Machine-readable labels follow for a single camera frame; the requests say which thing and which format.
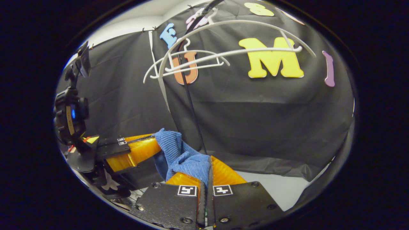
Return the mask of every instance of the blue towel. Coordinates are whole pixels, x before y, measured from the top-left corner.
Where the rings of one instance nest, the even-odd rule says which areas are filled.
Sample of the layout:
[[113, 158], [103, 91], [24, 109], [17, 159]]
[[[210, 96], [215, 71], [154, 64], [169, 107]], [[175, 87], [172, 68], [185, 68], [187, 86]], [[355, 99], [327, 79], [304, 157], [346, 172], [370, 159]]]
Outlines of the blue towel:
[[154, 156], [155, 166], [165, 181], [168, 181], [176, 172], [181, 172], [203, 181], [207, 186], [210, 156], [191, 148], [182, 141], [182, 135], [178, 132], [161, 129], [154, 134], [154, 137], [163, 151]]

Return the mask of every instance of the white plastic hanger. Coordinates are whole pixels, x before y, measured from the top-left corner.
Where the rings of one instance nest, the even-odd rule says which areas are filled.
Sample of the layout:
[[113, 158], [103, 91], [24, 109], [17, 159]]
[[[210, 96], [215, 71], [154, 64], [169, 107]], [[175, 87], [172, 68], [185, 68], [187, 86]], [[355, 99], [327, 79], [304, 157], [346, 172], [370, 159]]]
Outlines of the white plastic hanger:
[[[182, 41], [184, 41], [184, 40], [187, 39], [188, 37], [192, 36], [193, 34], [196, 34], [196, 33], [200, 32], [200, 31], [202, 31], [202, 30], [204, 30], [204, 29], [208, 29], [208, 28], [211, 28], [211, 27], [214, 27], [214, 26], [219, 26], [219, 25], [227, 25], [227, 24], [233, 24], [233, 23], [249, 23], [249, 24], [263, 25], [263, 26], [267, 26], [267, 27], [270, 27], [270, 28], [273, 28], [273, 29], [277, 29], [277, 30], [280, 31], [281, 35], [283, 36], [283, 38], [284, 38], [285, 41], [287, 42], [288, 47], [291, 47], [291, 45], [290, 45], [290, 41], [288, 40], [286, 34], [290, 35], [292, 38], [294, 38], [294, 40], [298, 41], [302, 46], [304, 46], [304, 47], [306, 48], [306, 50], [307, 50], [313, 57], [317, 57], [316, 54], [314, 53], [314, 51], [313, 51], [305, 42], [303, 42], [301, 39], [299, 39], [298, 37], [296, 37], [296, 36], [293, 35], [292, 33], [288, 32], [288, 31], [286, 31], [286, 30], [284, 30], [284, 29], [282, 29], [282, 28], [279, 28], [279, 27], [277, 27], [277, 26], [270, 25], [270, 24], [267, 24], [267, 23], [262, 23], [262, 22], [258, 22], [258, 21], [250, 21], [250, 20], [227, 20], [227, 21], [222, 21], [222, 22], [214, 23], [214, 22], [211, 20], [211, 18], [212, 18], [212, 16], [214, 16], [214, 15], [216, 14], [216, 12], [217, 12], [217, 10], [215, 11], [215, 13], [213, 13], [213, 14], [209, 17], [209, 18], [210, 18], [210, 20], [209, 20], [209, 25], [205, 25], [205, 26], [199, 27], [199, 28], [193, 30], [192, 32], [190, 32], [190, 33], [184, 35], [183, 37], [179, 38], [179, 39], [171, 46], [171, 48], [166, 52], [166, 54], [164, 55], [164, 57], [163, 57], [162, 59], [158, 60], [157, 62], [155, 62], [155, 63], [153, 64], [153, 66], [151, 66], [151, 67], [148, 69], [148, 71], [146, 72], [146, 74], [145, 74], [145, 76], [144, 76], [144, 83], [145, 83], [146, 76], [148, 75], [149, 71], [152, 70], [152, 68], [153, 68], [154, 66], [156, 66], [156, 64], [157, 64], [159, 61], [162, 61], [161, 64], [160, 64], [160, 67], [159, 67], [159, 72], [158, 72], [158, 74], [157, 74], [156, 76], [151, 76], [152, 79], [162, 78], [162, 77], [164, 77], [164, 76], [171, 75], [171, 74], [175, 73], [176, 71], [177, 71], [177, 72], [182, 72], [182, 71], [187, 71], [187, 70], [191, 70], [191, 69], [206, 68], [206, 67], [210, 67], [210, 66], [214, 66], [214, 65], [215, 65], [215, 66], [219, 66], [220, 63], [218, 62], [218, 64], [214, 64], [214, 65], [198, 66], [198, 67], [195, 67], [195, 68], [182, 69], [183, 67], [187, 67], [187, 66], [189, 66], [189, 65], [191, 65], [191, 64], [200, 63], [200, 62], [203, 62], [203, 61], [209, 61], [209, 60], [212, 60], [212, 59], [218, 58], [218, 57], [221, 57], [223, 60], [225, 60], [225, 61], [227, 62], [227, 60], [224, 59], [223, 56], [231, 56], [231, 55], [242, 54], [242, 53], [248, 53], [248, 52], [268, 51], [268, 50], [269, 50], [269, 51], [273, 51], [273, 50], [276, 50], [276, 51], [290, 51], [290, 52], [300, 52], [300, 51], [302, 50], [302, 47], [301, 47], [301, 46], [297, 47], [296, 49], [294, 49], [294, 48], [274, 48], [274, 47], [257, 48], [257, 49], [243, 49], [243, 50], [228, 51], [228, 52], [219, 53], [219, 54], [216, 54], [216, 53], [213, 53], [213, 52], [210, 52], [210, 51], [205, 51], [205, 50], [200, 50], [200, 51], [197, 50], [197, 51], [199, 51], [199, 52], [213, 53], [213, 55], [210, 55], [210, 56], [207, 56], [207, 57], [203, 57], [203, 58], [200, 58], [200, 59], [196, 59], [196, 60], [194, 60], [194, 61], [190, 61], [190, 62], [188, 62], [188, 63], [179, 65], [179, 66], [177, 66], [177, 67], [173, 67], [173, 64], [172, 64], [172, 62], [171, 62], [171, 56], [174, 56], [174, 55], [177, 55], [177, 54], [181, 54], [181, 53], [187, 52], [187, 51], [185, 50], [185, 51], [183, 51], [183, 52], [177, 52], [177, 53], [174, 53], [174, 54], [171, 55], [170, 53], [173, 51], [173, 49], [175, 49]], [[176, 70], [176, 69], [180, 69], [180, 70], [176, 70], [175, 72], [169, 72], [169, 73], [164, 74], [164, 70], [165, 70], [165, 64], [164, 64], [164, 63], [165, 63], [166, 61], [168, 61], [168, 59], [169, 59], [169, 62], [170, 62], [170, 64], [171, 64], [171, 69], [166, 68], [167, 71], [174, 71], [174, 70]]]
[[[172, 59], [171, 56], [176, 56], [176, 55], [178, 55], [178, 54], [184, 54], [184, 53], [187, 53], [187, 52], [199, 52], [199, 53], [207, 53], [207, 54], [213, 54], [213, 55], [216, 54], [215, 52], [211, 52], [211, 51], [207, 51], [207, 50], [188, 50], [188, 49], [187, 49], [187, 46], [190, 44], [190, 40], [189, 40], [188, 38], [187, 38], [186, 40], [187, 40], [187, 44], [184, 45], [184, 51], [176, 52], [176, 53], [173, 53], [173, 54], [168, 53], [168, 58], [169, 58], [169, 60]], [[146, 77], [148, 76], [148, 73], [149, 73], [153, 68], [155, 68], [156, 76], [150, 76], [150, 77], [151, 77], [152, 79], [157, 79], [157, 78], [159, 78], [159, 74], [158, 74], [158, 72], [157, 72], [156, 65], [157, 65], [159, 62], [161, 62], [163, 59], [164, 59], [164, 58], [161, 58], [161, 59], [157, 60], [153, 65], [150, 66], [150, 68], [148, 69], [148, 71], [145, 73], [145, 76], [144, 76], [144, 84], [145, 84], [145, 81], [146, 81]], [[224, 62], [226, 62], [226, 65], [227, 65], [227, 66], [230, 66], [230, 63], [229, 63], [228, 60], [226, 60], [224, 57], [221, 57], [221, 59], [223, 60], [222, 62], [220, 62], [219, 59], [216, 57], [217, 64], [202, 65], [202, 66], [198, 66], [198, 67], [194, 67], [194, 68], [187, 68], [187, 69], [182, 69], [182, 70], [178, 70], [178, 69], [180, 69], [180, 66], [174, 67], [174, 66], [173, 66], [173, 62], [170, 61], [171, 69], [166, 68], [166, 71], [167, 71], [168, 73], [163, 74], [163, 76], [168, 76], [168, 75], [172, 75], [172, 74], [175, 74], [175, 73], [178, 73], [178, 72], [183, 72], [183, 71], [188, 71], [188, 70], [193, 70], [193, 69], [201, 69], [201, 68], [207, 68], [207, 67], [220, 66], [220, 65], [223, 65]]]

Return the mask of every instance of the yellow foam letter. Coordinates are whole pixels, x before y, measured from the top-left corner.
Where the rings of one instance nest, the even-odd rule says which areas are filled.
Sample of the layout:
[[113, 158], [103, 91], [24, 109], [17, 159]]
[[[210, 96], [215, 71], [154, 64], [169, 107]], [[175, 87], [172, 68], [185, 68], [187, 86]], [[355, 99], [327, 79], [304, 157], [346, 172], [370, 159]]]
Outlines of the yellow foam letter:
[[[291, 48], [294, 47], [294, 41], [288, 39]], [[239, 41], [239, 46], [246, 49], [265, 48], [266, 46], [256, 38], [245, 38]], [[283, 37], [278, 37], [274, 40], [275, 48], [289, 48], [287, 42]], [[280, 63], [283, 62], [283, 69], [281, 75], [284, 77], [303, 77], [304, 72], [300, 69], [297, 56], [295, 52], [291, 51], [257, 51], [249, 52], [250, 67], [249, 77], [259, 78], [267, 76], [267, 71], [262, 69], [261, 62], [267, 67], [268, 71], [273, 76], [277, 76]]]
[[254, 14], [257, 14], [260, 16], [274, 16], [274, 13], [266, 9], [265, 6], [263, 5], [247, 2], [244, 4], [244, 6], [249, 8], [250, 11]]

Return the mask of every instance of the yellow letter m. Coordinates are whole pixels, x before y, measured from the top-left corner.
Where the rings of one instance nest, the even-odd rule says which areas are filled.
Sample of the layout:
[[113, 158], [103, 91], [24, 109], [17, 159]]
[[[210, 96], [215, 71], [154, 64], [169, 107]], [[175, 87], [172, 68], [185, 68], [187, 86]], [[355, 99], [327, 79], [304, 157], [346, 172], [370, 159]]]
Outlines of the yellow letter m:
[[[294, 41], [288, 39], [291, 48], [294, 47]], [[265, 48], [266, 46], [256, 38], [246, 38], [239, 41], [239, 46], [245, 49]], [[289, 48], [283, 37], [278, 37], [274, 40], [274, 48]], [[250, 67], [249, 77], [259, 78], [267, 76], [267, 71], [261, 67], [261, 62], [267, 67], [268, 71], [273, 76], [277, 76], [280, 63], [283, 62], [281, 75], [284, 77], [303, 77], [304, 72], [300, 69], [295, 52], [291, 51], [256, 51], [248, 52]]]

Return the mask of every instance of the yellow triangle marker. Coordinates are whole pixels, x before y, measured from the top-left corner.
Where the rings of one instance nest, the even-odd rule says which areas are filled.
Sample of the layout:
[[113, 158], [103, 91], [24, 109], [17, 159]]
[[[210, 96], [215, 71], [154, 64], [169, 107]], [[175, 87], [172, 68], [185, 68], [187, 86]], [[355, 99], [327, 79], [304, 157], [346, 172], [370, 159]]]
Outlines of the yellow triangle marker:
[[88, 143], [94, 143], [99, 137], [93, 137], [87, 140]]

